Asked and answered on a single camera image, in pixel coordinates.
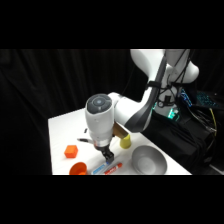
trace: marker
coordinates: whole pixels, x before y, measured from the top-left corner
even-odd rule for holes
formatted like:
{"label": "marker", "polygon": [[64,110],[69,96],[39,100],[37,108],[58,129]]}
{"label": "marker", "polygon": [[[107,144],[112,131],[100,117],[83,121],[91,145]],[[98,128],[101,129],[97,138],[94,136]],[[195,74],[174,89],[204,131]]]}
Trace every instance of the marker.
{"label": "marker", "polygon": [[119,163],[119,164],[117,164],[117,166],[115,166],[115,167],[111,168],[110,170],[106,171],[103,175],[106,175],[106,176],[110,175],[110,174],[116,172],[121,167],[122,167],[122,163]]}
{"label": "marker", "polygon": [[106,162],[103,165],[101,165],[100,167],[98,167],[97,169],[95,169],[91,175],[99,175],[101,174],[101,172],[103,172],[108,166],[110,165],[110,163]]}

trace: orange block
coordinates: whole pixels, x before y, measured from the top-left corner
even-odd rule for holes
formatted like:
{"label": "orange block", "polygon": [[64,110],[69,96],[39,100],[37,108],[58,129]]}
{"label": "orange block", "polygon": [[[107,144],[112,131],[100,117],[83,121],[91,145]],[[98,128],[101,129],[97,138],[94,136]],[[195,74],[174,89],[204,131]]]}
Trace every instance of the orange block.
{"label": "orange block", "polygon": [[76,145],[69,145],[65,150],[65,156],[66,158],[76,158],[78,153],[78,148]]}

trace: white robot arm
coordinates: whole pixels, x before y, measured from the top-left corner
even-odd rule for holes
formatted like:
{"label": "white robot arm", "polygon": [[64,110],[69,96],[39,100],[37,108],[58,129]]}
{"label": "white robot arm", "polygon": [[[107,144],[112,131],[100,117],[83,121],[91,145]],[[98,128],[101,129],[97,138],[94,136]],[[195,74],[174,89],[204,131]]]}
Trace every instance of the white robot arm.
{"label": "white robot arm", "polygon": [[[148,127],[152,108],[159,96],[161,85],[162,88],[165,88],[167,76],[171,74],[171,71],[169,81],[175,80],[187,63],[188,49],[183,50],[185,49],[168,49],[167,51],[164,49],[131,50],[134,63],[148,76],[148,85],[140,103],[117,93],[111,93],[108,96],[98,94],[87,101],[86,121],[93,141],[83,141],[93,142],[94,147],[102,152],[107,162],[111,163],[114,160],[114,155],[109,150],[114,122],[124,126],[132,133],[142,132]],[[181,60],[176,66],[180,55],[182,55]],[[197,75],[197,69],[193,64],[190,64],[184,82],[196,79]]]}

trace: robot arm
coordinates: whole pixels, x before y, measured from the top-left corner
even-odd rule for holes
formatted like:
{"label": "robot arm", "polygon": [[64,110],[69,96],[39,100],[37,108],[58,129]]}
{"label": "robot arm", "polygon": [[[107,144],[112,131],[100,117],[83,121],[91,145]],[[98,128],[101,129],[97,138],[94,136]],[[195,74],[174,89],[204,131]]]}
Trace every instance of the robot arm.
{"label": "robot arm", "polygon": [[162,49],[134,49],[131,55],[149,78],[142,101],[137,103],[112,93],[109,97],[105,94],[95,95],[86,104],[86,121],[94,147],[102,152],[109,163],[114,160],[109,150],[114,121],[131,132],[142,132],[150,122],[151,110],[166,70],[167,62]]}

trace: red marker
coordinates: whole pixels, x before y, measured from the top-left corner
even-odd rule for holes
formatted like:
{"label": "red marker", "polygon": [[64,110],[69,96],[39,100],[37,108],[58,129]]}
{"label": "red marker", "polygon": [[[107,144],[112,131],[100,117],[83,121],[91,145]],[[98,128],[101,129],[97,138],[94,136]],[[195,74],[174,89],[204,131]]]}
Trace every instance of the red marker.
{"label": "red marker", "polygon": [[115,167],[113,167],[110,170],[106,171],[103,175],[110,175],[110,174],[114,173],[116,170],[118,170],[121,167],[122,167],[122,163],[119,163]]}

